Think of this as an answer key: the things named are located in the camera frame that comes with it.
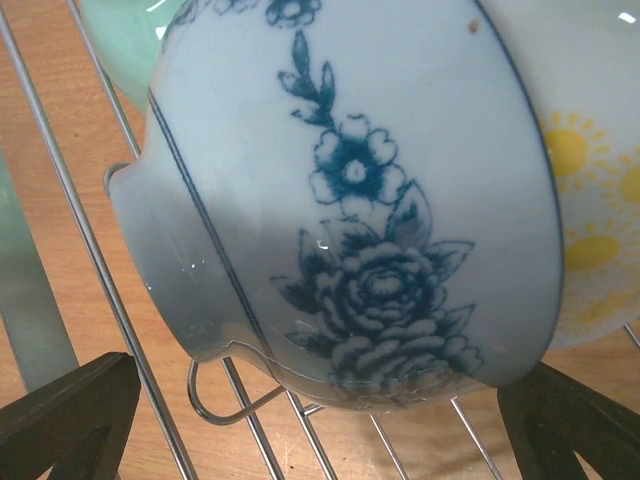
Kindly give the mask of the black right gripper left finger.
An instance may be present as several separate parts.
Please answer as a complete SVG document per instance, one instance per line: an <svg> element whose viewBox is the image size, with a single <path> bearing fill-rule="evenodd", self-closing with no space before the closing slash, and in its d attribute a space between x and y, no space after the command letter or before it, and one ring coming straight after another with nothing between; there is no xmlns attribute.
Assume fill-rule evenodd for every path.
<svg viewBox="0 0 640 480"><path fill-rule="evenodd" d="M109 352L1 409L1 477L114 479L141 384L133 356Z"/></svg>

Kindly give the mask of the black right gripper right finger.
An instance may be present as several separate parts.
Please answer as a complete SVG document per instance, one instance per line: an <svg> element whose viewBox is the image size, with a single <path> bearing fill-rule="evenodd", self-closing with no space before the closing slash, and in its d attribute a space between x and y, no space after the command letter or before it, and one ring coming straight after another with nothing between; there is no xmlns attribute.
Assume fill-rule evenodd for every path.
<svg viewBox="0 0 640 480"><path fill-rule="evenodd" d="M603 479L639 477L639 415L540 362L497 390L525 480L585 479L584 459Z"/></svg>

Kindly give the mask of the blue floral white bowl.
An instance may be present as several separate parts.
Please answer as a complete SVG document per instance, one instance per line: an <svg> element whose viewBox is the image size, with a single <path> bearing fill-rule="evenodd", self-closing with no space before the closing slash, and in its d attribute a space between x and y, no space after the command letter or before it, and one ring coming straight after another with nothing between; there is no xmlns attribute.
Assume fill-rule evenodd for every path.
<svg viewBox="0 0 640 480"><path fill-rule="evenodd" d="M500 387L553 336L553 175L480 2L188 1L108 187L188 355L315 403Z"/></svg>

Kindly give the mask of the yellow blue patterned bowl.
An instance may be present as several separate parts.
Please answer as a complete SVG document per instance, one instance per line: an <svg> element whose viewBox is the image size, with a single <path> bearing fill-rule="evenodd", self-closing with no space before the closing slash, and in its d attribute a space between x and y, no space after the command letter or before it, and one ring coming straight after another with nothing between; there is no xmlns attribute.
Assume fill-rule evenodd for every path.
<svg viewBox="0 0 640 480"><path fill-rule="evenodd" d="M552 347L639 315L639 5L488 1L534 105L561 205L565 286Z"/></svg>

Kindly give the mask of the pale green bowl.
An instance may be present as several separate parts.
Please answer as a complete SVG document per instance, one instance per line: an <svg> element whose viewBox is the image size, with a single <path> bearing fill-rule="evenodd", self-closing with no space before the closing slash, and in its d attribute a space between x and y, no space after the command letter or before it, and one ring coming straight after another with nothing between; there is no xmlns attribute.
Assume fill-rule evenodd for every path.
<svg viewBox="0 0 640 480"><path fill-rule="evenodd" d="M112 84L137 111L163 37L182 3L177 0L81 0L78 7L91 46Z"/></svg>

